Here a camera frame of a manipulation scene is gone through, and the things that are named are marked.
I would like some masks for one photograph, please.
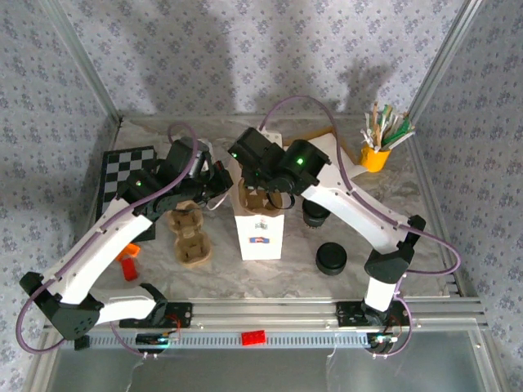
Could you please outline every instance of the pencil cup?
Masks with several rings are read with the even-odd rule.
[[[385,166],[390,153],[390,149],[388,151],[375,152],[369,145],[364,145],[363,149],[361,149],[360,165],[371,173],[379,172]]]

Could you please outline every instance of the white carton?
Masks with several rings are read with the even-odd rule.
[[[282,146],[282,137],[278,132],[263,131],[269,141]],[[235,212],[238,230],[239,248],[243,260],[278,260],[284,238],[284,211],[268,211],[267,214],[255,214],[242,206],[239,198],[241,168],[236,160],[231,159],[229,173],[234,182],[230,189],[230,200]]]

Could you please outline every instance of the black cylinder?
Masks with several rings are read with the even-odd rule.
[[[338,275],[345,268],[346,252],[339,243],[324,243],[316,252],[316,266],[326,275]]]
[[[329,217],[330,211],[310,200],[303,200],[303,221],[310,227],[320,227]]]

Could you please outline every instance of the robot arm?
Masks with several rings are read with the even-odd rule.
[[[199,144],[199,154],[189,174],[175,188],[149,203],[120,216],[102,230],[104,223],[136,200],[144,198],[176,178],[191,155],[189,138],[177,140],[163,161],[154,167],[132,173],[118,189],[117,197],[104,215],[58,263],[44,274],[27,273],[20,285],[32,295],[42,282],[56,280],[34,300],[40,310],[67,340],[78,339],[100,323],[121,319],[148,319],[156,324],[163,317],[167,300],[152,285],[143,283],[128,290],[99,290],[92,285],[116,256],[146,231],[166,211],[185,200],[205,203],[224,194],[231,186],[229,172],[220,161],[212,164],[206,145]],[[59,278],[58,270],[69,261],[94,233],[100,233],[78,260]]]
[[[364,307],[376,313],[387,312],[419,237],[383,222],[363,207],[353,193],[357,191],[372,207],[404,225],[423,230],[425,221],[419,216],[407,218],[393,212],[356,185],[352,185],[351,191],[347,189],[339,169],[331,163],[334,157],[308,141],[295,140],[284,151],[256,129],[249,128],[229,152],[242,165],[247,186],[301,195],[313,202],[316,209],[324,208],[337,215],[369,241],[373,250],[365,264],[369,286]]]

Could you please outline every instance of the checkerboard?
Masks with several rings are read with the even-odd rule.
[[[156,152],[152,145],[135,149],[119,149],[106,151],[102,158],[100,189],[96,204],[96,219],[100,219],[111,200],[116,196],[116,190],[125,182],[132,172],[154,164]],[[154,225],[140,234],[133,242],[154,239]]]

